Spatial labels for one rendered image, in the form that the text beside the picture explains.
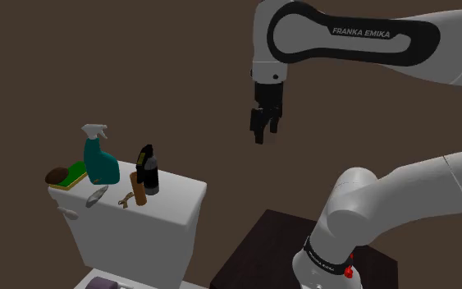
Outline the green and yellow sponge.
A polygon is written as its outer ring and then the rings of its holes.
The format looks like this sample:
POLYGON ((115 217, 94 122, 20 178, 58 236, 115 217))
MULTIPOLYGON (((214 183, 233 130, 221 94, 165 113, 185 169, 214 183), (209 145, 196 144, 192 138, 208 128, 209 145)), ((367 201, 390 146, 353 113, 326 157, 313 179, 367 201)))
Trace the green and yellow sponge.
POLYGON ((85 163, 79 161, 68 168, 68 174, 64 180, 58 184, 50 184, 49 186, 59 190, 70 190, 73 186, 79 183, 87 176, 85 163))

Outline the white toilet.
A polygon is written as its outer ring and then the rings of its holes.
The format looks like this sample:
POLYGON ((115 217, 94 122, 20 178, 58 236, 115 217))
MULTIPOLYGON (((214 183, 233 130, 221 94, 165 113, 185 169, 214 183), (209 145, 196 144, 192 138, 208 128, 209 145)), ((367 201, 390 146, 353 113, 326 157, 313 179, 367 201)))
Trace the white toilet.
POLYGON ((160 171, 159 192, 143 206, 130 199, 132 163, 120 162, 120 181, 91 207, 98 189, 84 177, 69 190, 48 193, 62 209, 84 264, 110 273, 135 289, 180 289, 194 249, 199 210, 207 185, 160 171))

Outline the brown oval soap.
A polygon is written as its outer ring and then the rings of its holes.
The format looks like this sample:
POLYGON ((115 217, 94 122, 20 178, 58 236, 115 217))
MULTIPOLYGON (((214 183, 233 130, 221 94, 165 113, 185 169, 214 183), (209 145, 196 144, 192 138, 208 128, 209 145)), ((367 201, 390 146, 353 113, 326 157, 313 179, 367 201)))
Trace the brown oval soap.
POLYGON ((65 167, 55 167, 51 171, 49 171, 44 181, 49 185, 57 185, 64 181, 69 175, 69 171, 65 167))

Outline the small brown scissors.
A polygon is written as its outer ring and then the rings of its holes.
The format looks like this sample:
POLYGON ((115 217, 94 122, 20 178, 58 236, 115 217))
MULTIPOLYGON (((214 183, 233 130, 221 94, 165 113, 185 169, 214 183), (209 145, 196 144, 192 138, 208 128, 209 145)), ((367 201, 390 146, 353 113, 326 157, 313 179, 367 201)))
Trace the small brown scissors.
POLYGON ((128 208, 128 200, 131 199, 134 196, 135 196, 135 194, 133 192, 129 192, 128 194, 126 194, 126 196, 122 200, 118 201, 118 204, 121 205, 122 208, 127 209, 128 208))

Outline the purple roll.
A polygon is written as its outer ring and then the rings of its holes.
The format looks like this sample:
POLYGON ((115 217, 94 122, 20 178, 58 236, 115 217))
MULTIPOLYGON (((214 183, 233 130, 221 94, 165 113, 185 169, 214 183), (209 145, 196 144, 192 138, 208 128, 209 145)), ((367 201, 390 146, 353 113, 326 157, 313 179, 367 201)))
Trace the purple roll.
POLYGON ((119 285, 118 282, 110 279, 94 277, 88 282, 85 289, 119 289, 119 285))

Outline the teal spray bottle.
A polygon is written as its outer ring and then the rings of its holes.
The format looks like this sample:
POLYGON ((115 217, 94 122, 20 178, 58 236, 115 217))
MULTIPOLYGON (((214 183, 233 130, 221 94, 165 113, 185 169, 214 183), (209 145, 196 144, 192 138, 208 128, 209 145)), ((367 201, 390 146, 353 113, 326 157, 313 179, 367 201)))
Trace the teal spray bottle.
POLYGON ((116 158, 101 149, 100 137, 107 139, 103 124, 85 124, 81 130, 87 135, 84 147, 85 170, 95 185, 114 185, 120 181, 120 168, 116 158))

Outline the black spray bottle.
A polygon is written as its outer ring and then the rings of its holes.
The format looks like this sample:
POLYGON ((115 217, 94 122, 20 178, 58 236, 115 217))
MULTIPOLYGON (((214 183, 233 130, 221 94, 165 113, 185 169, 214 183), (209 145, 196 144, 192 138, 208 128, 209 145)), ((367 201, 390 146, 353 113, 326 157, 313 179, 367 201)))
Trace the black spray bottle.
POLYGON ((145 145, 136 162, 137 182, 142 184, 146 195, 156 195, 159 192, 158 160, 154 155, 153 146, 145 145))

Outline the brown cylinder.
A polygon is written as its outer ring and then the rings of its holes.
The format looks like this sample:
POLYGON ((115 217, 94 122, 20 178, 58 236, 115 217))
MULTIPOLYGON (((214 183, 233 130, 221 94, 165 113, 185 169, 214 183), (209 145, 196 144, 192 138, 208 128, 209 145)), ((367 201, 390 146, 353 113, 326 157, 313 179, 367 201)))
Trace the brown cylinder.
POLYGON ((147 203, 147 197, 145 194, 145 188, 141 183, 138 183, 137 172, 130 174, 130 183, 135 197, 135 202, 138 206, 143 206, 147 203))

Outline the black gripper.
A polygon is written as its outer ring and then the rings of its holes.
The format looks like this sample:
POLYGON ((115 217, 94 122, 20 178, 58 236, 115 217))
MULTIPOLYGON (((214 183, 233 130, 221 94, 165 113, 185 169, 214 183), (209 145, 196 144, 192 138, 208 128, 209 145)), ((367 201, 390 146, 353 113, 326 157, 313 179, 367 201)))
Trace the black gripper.
POLYGON ((269 130, 275 134, 282 118, 282 96, 284 83, 260 84, 254 83, 254 99, 259 108, 252 108, 249 129, 254 133, 256 144, 263 144, 264 129, 269 122, 269 130))

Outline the dark robot stand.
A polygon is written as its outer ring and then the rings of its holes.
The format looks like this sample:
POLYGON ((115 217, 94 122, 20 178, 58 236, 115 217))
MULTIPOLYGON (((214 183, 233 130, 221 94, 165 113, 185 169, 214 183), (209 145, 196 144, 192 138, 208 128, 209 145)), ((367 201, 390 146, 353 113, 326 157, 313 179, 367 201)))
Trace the dark robot stand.
MULTIPOLYGON (((209 289, 300 289, 292 258, 316 222, 266 210, 213 278, 209 289)), ((354 249, 364 289, 399 289, 398 263, 370 246, 354 249)))

